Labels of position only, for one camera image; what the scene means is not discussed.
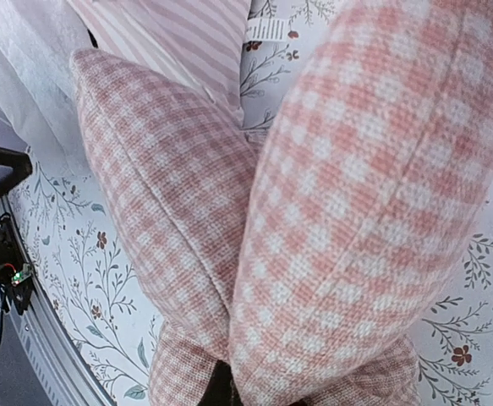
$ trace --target pillow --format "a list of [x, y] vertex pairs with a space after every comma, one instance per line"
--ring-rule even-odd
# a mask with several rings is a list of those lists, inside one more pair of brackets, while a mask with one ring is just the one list
[[[74, 53], [71, 67], [90, 166], [142, 290], [172, 325], [155, 367], [176, 368], [152, 370], [152, 400], [175, 404], [175, 380], [191, 401], [181, 404], [196, 405], [199, 376], [227, 360], [257, 147], [208, 99], [148, 68], [97, 50]], [[180, 383], [192, 375], [199, 386]]]
[[240, 56], [250, 1], [68, 2], [101, 50], [209, 96], [242, 125]]
[[348, 374], [446, 286], [492, 179], [493, 1], [348, 2], [256, 172], [229, 338], [243, 402], [416, 404], [377, 390], [386, 363], [361, 390]]

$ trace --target bed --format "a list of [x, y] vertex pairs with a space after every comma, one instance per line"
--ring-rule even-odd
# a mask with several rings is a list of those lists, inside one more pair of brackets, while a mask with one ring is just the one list
[[[87, 3], [70, 3], [91, 30], [106, 21], [115, 24], [109, 32], [120, 36], [118, 22], [104, 14], [111, 8], [99, 9], [96, 21], [95, 14], [86, 18]], [[251, 5], [250, 18], [287, 19], [288, 27], [283, 41], [243, 46], [240, 102], [246, 129], [270, 127], [286, 89], [340, 3], [255, 0]], [[110, 52], [119, 45], [116, 37], [105, 41]], [[129, 52], [134, 52], [131, 44]], [[8, 127], [1, 113], [0, 125]], [[14, 214], [37, 272], [36, 304], [18, 322], [24, 343], [36, 340], [28, 337], [34, 329], [43, 336], [35, 346], [25, 345], [30, 360], [42, 380], [57, 371], [51, 374], [54, 383], [45, 385], [55, 404], [147, 405], [162, 318], [140, 291], [96, 180], [89, 173], [53, 176], [30, 154], [34, 174], [0, 202], [0, 212]], [[493, 184], [459, 273], [411, 335], [420, 355], [425, 405], [493, 406]]]

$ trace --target white bed sheet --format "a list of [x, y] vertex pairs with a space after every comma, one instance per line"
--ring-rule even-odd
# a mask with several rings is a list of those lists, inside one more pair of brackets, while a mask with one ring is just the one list
[[[286, 89], [340, 0], [256, 0], [256, 16], [290, 18], [285, 43], [244, 47], [246, 128], [271, 125]], [[91, 176], [34, 175], [10, 196], [38, 277], [69, 336], [119, 406], [148, 405], [162, 323], [141, 293]], [[493, 184], [460, 273], [412, 330], [425, 405], [493, 406]]]

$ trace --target leaf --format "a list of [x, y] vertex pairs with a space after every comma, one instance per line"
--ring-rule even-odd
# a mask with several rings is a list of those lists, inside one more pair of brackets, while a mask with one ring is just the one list
[[148, 368], [149, 365], [148, 365], [148, 361], [146, 360], [145, 345], [143, 344], [143, 338], [141, 338], [141, 342], [137, 346], [137, 355], [139, 355], [141, 364], [143, 364], [145, 368]]
[[105, 214], [105, 209], [99, 203], [92, 203], [92, 206], [90, 206], [90, 208], [92, 209], [92, 211], [99, 211]]
[[88, 326], [86, 329], [94, 334], [96, 337], [103, 338], [103, 334], [101, 334], [100, 331], [94, 326]]
[[144, 389], [141, 385], [135, 385], [126, 391], [124, 397], [135, 400], [144, 399], [146, 398], [146, 389]]

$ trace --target black cable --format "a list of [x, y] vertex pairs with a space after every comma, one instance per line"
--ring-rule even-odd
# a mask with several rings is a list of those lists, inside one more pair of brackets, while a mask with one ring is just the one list
[[6, 293], [4, 290], [2, 290], [2, 295], [1, 295], [1, 300], [0, 300], [0, 345], [2, 345], [3, 314], [5, 313], [3, 307], [4, 307], [5, 303], [6, 303]]

